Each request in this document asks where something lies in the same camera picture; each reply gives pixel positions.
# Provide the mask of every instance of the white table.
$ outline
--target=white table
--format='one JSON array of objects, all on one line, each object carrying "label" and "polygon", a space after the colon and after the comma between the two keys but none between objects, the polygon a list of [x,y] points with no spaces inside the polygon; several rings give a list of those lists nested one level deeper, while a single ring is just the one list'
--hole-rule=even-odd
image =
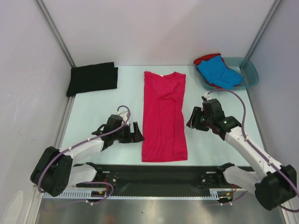
[{"label": "white table", "polygon": [[[101,124],[107,122],[111,114],[116,113],[119,105],[131,110],[130,124],[137,121],[142,132],[144,71],[161,75],[174,71],[186,74],[186,89],[183,105],[185,124],[189,120],[194,106],[202,106],[201,96],[207,91],[203,88],[198,73],[193,66],[119,66],[118,88],[115,90],[95,91],[76,95],[62,147],[69,147],[83,141]],[[263,148],[254,114],[246,90],[236,91],[247,107],[245,130],[252,139]],[[212,93],[217,98],[226,116],[234,116],[240,122],[243,116],[241,102],[231,93]],[[203,132],[185,127],[188,147],[188,160],[176,162],[141,162],[142,143],[114,144],[82,161],[97,164],[118,165],[182,165],[182,166],[218,166],[232,162],[238,166],[249,164],[229,144],[211,131]]]}]

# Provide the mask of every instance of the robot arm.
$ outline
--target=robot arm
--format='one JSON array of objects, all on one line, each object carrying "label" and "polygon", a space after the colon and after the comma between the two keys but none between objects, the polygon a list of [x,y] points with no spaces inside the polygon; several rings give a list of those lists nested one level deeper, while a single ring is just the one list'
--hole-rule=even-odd
[{"label": "robot arm", "polygon": [[234,147],[244,159],[251,165],[255,172],[244,171],[232,163],[220,167],[225,182],[236,184],[248,192],[255,194],[259,203],[271,210],[278,205],[296,196],[290,184],[277,171],[267,163],[262,156],[247,142],[250,142],[276,167],[296,185],[296,170],[288,165],[284,167],[263,151],[246,134],[242,133],[242,125],[234,117],[225,117],[221,104],[217,99],[203,97],[203,107],[194,107],[187,126],[197,130],[208,131],[219,135],[224,141]]},{"label": "robot arm", "polygon": [[93,181],[95,176],[102,170],[91,162],[75,166],[78,162],[107,149],[115,140],[118,140],[120,143],[133,143],[144,140],[137,122],[133,122],[133,133],[130,132],[130,125],[128,123],[124,124],[124,122],[127,123],[126,112],[119,115],[113,114],[109,117],[106,124],[101,125],[97,131],[92,133],[94,136],[100,136],[105,133],[111,134],[101,138],[90,137],[86,141],[76,144],[73,149],[71,147],[68,148],[69,150],[56,149],[54,147],[46,148],[31,174],[30,180],[37,185],[42,172],[53,158],[59,153],[66,151],[46,171],[41,181],[41,188],[51,196],[56,197],[67,186]]}]

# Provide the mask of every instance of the metal frame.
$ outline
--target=metal frame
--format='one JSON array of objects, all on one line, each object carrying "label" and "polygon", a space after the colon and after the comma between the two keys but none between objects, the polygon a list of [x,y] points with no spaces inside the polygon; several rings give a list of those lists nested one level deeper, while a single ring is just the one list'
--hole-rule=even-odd
[{"label": "metal frame", "polygon": [[[46,7],[45,3],[43,2],[43,0],[34,0],[34,1],[37,5],[38,9],[40,10],[43,18],[45,19],[45,22],[47,23],[50,31],[52,32],[52,34],[54,36],[54,38],[56,39],[60,49],[62,50],[63,54],[65,55],[65,57],[67,59],[67,61],[69,62],[70,66],[72,68],[75,68],[76,67],[75,62],[72,59],[72,57],[70,55],[70,52],[67,49],[67,46],[66,46],[65,42],[63,41],[63,38],[60,35],[60,32],[59,32],[58,28],[56,27],[49,11],[47,10],[47,7]],[[249,50],[248,50],[248,52],[245,56],[246,59],[250,59],[250,57],[252,56],[254,50],[256,49],[259,41],[261,40],[263,34],[266,31],[266,29],[268,28],[269,23],[273,19],[274,15],[275,15],[276,11],[278,10],[279,6],[281,5],[282,1],[283,0],[275,0],[274,3],[272,4],[271,9],[269,10],[265,20],[263,21],[263,23],[262,23],[255,39],[254,39],[254,41],[252,42],[251,47],[249,48]],[[253,113],[254,113],[254,116],[255,116],[255,119],[256,119],[256,122],[257,122],[257,126],[258,126],[258,129],[259,129],[261,138],[262,138],[263,146],[264,146],[264,149],[266,150],[267,144],[263,139],[263,135],[262,135],[263,130],[262,130],[261,125],[260,125],[261,124],[260,123],[260,118],[255,113],[256,106],[252,103],[252,100],[251,100],[251,97],[250,97],[251,93],[250,93],[250,91],[247,91],[247,92],[248,92],[248,95],[249,95],[251,106],[253,108]],[[60,147],[61,144],[62,144],[62,141],[63,141],[63,138],[64,138],[64,133],[65,133],[65,130],[66,130],[66,127],[67,127],[67,123],[68,123],[70,114],[71,114],[71,109],[72,109],[72,105],[74,103],[74,100],[75,100],[75,96],[70,97],[67,100],[67,103],[66,103],[66,106],[65,106],[65,109],[64,109],[64,113],[63,113],[63,116],[62,116],[61,124],[60,124],[59,129],[58,129],[57,134],[56,134],[56,138],[55,138],[55,142],[54,142],[55,147]],[[28,211],[28,215],[27,215],[27,219],[26,219],[25,224],[35,222],[35,220],[37,218],[37,213],[38,213],[38,210],[39,210],[39,207],[40,207],[40,204],[41,204],[41,200],[42,200],[42,195],[37,191],[36,188],[34,188],[33,189],[32,203],[31,203],[30,209]],[[287,204],[287,206],[289,206],[291,208],[293,207],[292,204],[289,203],[289,202],[287,202],[286,204]],[[283,211],[283,214],[284,214],[284,217],[285,217],[285,220],[286,220],[287,224],[288,223],[294,223],[297,220],[296,217],[293,214],[290,214],[289,212]]]}]

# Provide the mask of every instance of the red cloth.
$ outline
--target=red cloth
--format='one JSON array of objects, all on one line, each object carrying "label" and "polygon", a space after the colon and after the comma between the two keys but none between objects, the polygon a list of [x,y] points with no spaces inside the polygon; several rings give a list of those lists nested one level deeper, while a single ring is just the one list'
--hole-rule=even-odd
[{"label": "red cloth", "polygon": [[[217,53],[217,54],[209,54],[209,55],[205,55],[205,56],[202,56],[202,57],[199,57],[197,59],[194,60],[193,64],[195,64],[196,66],[199,65],[202,61],[208,61],[210,59],[212,59],[213,57],[216,57],[218,55],[221,55],[220,53]],[[217,89],[222,89],[220,86],[217,86],[215,84],[210,84],[204,77],[203,79],[205,80],[205,82],[210,85],[210,86],[213,86],[213,87],[216,87]]]},{"label": "red cloth", "polygon": [[186,75],[144,73],[142,161],[188,159],[182,113]]}]

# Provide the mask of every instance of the plastic bin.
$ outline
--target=plastic bin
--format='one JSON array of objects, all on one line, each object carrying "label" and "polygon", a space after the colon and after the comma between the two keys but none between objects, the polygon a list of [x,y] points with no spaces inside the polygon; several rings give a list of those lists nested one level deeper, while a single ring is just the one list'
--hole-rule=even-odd
[{"label": "plastic bin", "polygon": [[[239,86],[233,87],[233,90],[243,90],[247,89],[251,86],[254,86],[258,83],[258,74],[256,68],[250,60],[247,60],[243,57],[224,57],[223,60],[225,64],[237,71],[240,75],[243,76],[243,81]],[[204,77],[201,75],[197,66],[195,66],[196,71],[199,73],[200,79],[204,85],[204,87],[208,90],[216,89],[216,87],[210,86]]]}]

